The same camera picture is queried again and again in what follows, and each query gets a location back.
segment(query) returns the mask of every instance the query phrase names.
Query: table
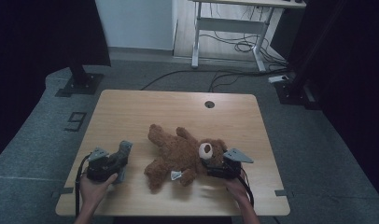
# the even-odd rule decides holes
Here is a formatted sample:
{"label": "table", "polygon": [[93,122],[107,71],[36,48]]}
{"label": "table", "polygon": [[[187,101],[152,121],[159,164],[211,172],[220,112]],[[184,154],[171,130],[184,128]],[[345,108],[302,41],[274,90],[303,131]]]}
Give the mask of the table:
{"label": "table", "polygon": [[[276,7],[282,8],[305,8],[306,4],[302,1],[296,3],[294,0],[191,0],[195,3],[199,3],[196,25],[195,25],[195,42],[192,50],[192,68],[198,67],[199,60],[199,33],[201,30],[207,31],[220,31],[231,33],[244,33],[259,35],[257,44],[253,48],[253,54],[256,59],[257,66],[261,72],[266,72],[262,56],[260,55],[260,48],[268,30],[271,17]],[[202,3],[218,3],[218,4],[231,4],[231,5],[246,5],[246,6],[259,6],[270,7],[268,16],[265,21],[240,21],[240,20],[226,20],[220,18],[203,18],[201,16]]]}
{"label": "table", "polygon": [[[213,102],[208,108],[205,102]],[[185,127],[194,137],[223,139],[228,148],[236,147],[254,163],[244,163],[260,216],[289,213],[286,196],[276,196],[283,188],[274,154],[266,133],[256,97],[249,94],[103,91],[91,117],[66,188],[75,185],[81,160],[96,147],[116,152],[119,143],[133,143],[125,181],[112,186],[96,215],[103,216],[236,216],[237,204],[222,180],[198,176],[188,187],[167,177],[161,190],[151,193],[144,169],[158,156],[148,139],[150,124],[160,124],[171,134]],[[75,214],[75,194],[62,194],[56,206],[61,216]]]}

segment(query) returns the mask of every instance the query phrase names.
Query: white power strip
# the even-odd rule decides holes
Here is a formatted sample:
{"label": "white power strip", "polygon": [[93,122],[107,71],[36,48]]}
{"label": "white power strip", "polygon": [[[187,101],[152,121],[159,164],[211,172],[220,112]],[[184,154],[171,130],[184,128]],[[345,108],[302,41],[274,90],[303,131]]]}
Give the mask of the white power strip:
{"label": "white power strip", "polygon": [[286,81],[288,80],[288,77],[287,76],[278,76],[278,77],[270,77],[268,78],[268,82],[269,83],[275,83],[275,82],[279,82],[279,81]]}

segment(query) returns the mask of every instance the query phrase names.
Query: desk leg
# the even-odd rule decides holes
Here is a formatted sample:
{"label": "desk leg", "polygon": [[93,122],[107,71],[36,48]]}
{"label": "desk leg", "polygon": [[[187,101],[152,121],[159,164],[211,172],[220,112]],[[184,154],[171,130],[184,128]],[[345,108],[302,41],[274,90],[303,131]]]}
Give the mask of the desk leg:
{"label": "desk leg", "polygon": [[196,16],[196,25],[195,25],[195,43],[193,44],[192,50],[192,68],[198,67],[198,59],[199,59],[199,22],[201,21],[201,10],[202,3],[199,3],[198,6],[198,14]]}
{"label": "desk leg", "polygon": [[273,14],[274,14],[274,7],[271,7],[269,10],[268,18],[265,20],[262,26],[262,31],[260,34],[260,38],[257,41],[257,45],[255,48],[253,48],[253,54],[254,54],[254,57],[256,58],[257,66],[259,67],[260,72],[266,72],[264,63],[262,61],[262,55],[260,53],[260,50],[261,50],[262,42],[265,38],[266,32],[268,31],[268,27],[269,27],[271,17]]}

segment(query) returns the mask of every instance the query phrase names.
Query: brown teddy bear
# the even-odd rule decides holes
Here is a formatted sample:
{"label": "brown teddy bear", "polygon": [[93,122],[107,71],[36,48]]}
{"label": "brown teddy bear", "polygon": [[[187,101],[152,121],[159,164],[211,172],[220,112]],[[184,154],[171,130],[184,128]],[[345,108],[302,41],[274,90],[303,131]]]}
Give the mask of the brown teddy bear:
{"label": "brown teddy bear", "polygon": [[206,175],[200,154],[208,159],[210,165],[222,164],[223,153],[227,151],[227,147],[221,139],[204,139],[198,142],[185,128],[178,127],[175,131],[177,135],[171,135],[159,125],[152,124],[149,127],[148,139],[160,150],[160,157],[144,171],[151,190],[159,189],[171,172],[181,172],[179,180],[182,186],[192,183],[197,174]]}

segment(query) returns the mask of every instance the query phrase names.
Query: white wall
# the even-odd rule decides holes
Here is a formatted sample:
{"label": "white wall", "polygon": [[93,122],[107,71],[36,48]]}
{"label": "white wall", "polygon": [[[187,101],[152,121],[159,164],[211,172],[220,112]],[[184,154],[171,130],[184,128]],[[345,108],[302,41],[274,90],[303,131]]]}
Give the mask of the white wall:
{"label": "white wall", "polygon": [[176,0],[96,0],[109,47],[172,50]]}

